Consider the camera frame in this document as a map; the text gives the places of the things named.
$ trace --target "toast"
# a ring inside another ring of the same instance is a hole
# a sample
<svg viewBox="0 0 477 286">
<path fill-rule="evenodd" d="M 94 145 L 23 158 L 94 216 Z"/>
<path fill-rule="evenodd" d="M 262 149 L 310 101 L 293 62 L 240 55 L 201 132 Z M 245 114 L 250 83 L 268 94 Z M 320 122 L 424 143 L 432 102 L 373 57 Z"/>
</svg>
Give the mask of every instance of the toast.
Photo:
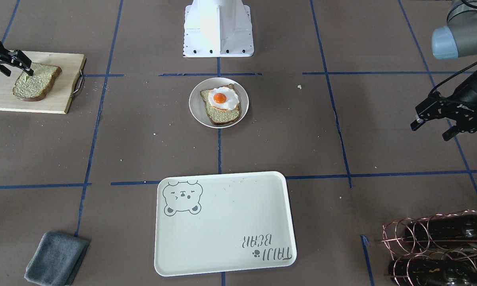
<svg viewBox="0 0 477 286">
<path fill-rule="evenodd" d="M 227 87 L 232 89 L 235 93 L 235 86 L 231 83 L 229 85 L 224 85 L 223 87 Z M 208 102 L 208 94 L 213 89 L 205 89 L 200 91 L 200 96 L 205 103 L 205 111 L 210 118 L 210 121 L 214 125 L 226 125 L 229 123 L 233 123 L 240 118 L 240 103 L 232 110 L 221 110 L 218 108 L 212 107 L 212 105 Z"/>
<path fill-rule="evenodd" d="M 62 72 L 57 66 L 32 63 L 33 76 L 22 72 L 13 87 L 13 94 L 24 101 L 40 101 L 51 91 L 56 78 Z"/>
</svg>

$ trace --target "egg yolk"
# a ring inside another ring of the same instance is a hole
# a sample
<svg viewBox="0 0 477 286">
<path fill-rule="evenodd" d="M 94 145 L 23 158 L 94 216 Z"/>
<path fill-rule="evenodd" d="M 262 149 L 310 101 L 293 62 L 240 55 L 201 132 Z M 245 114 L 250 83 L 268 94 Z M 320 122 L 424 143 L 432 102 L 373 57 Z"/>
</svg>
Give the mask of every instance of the egg yolk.
<svg viewBox="0 0 477 286">
<path fill-rule="evenodd" d="M 226 95 L 224 95 L 223 93 L 216 93 L 213 96 L 213 101 L 215 101 L 216 103 L 225 103 L 226 102 Z"/>
</svg>

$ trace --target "white tray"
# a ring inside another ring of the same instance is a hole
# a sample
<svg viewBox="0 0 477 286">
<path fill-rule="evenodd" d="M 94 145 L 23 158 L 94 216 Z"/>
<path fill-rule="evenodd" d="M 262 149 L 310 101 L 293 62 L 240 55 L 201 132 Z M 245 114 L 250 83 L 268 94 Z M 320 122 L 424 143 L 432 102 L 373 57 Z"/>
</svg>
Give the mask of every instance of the white tray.
<svg viewBox="0 0 477 286">
<path fill-rule="evenodd" d="M 173 177 L 159 183 L 154 266 L 160 275 L 289 266 L 296 257 L 281 173 Z"/>
</svg>

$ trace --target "gray towel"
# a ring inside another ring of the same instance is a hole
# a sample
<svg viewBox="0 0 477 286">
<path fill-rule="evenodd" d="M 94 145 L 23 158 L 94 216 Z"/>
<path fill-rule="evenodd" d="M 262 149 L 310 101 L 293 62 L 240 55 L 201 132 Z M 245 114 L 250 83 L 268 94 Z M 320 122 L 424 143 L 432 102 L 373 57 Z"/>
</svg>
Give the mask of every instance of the gray towel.
<svg viewBox="0 0 477 286">
<path fill-rule="evenodd" d="M 71 285 L 83 262 L 88 241 L 46 232 L 26 267 L 25 279 L 42 286 Z"/>
</svg>

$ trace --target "bear cartoon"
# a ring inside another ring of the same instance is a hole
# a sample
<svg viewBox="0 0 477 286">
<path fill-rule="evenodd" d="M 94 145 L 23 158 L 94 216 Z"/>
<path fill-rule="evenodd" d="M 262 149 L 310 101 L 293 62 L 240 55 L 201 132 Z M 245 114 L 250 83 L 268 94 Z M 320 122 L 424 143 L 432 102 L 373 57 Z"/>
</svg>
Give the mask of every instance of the bear cartoon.
<svg viewBox="0 0 477 286">
<path fill-rule="evenodd" d="M 173 216 L 176 212 L 189 211 L 191 214 L 198 214 L 201 210 L 200 197 L 203 187 L 196 181 L 178 182 L 175 185 L 168 183 L 162 190 L 162 195 L 166 199 L 164 213 Z"/>
</svg>

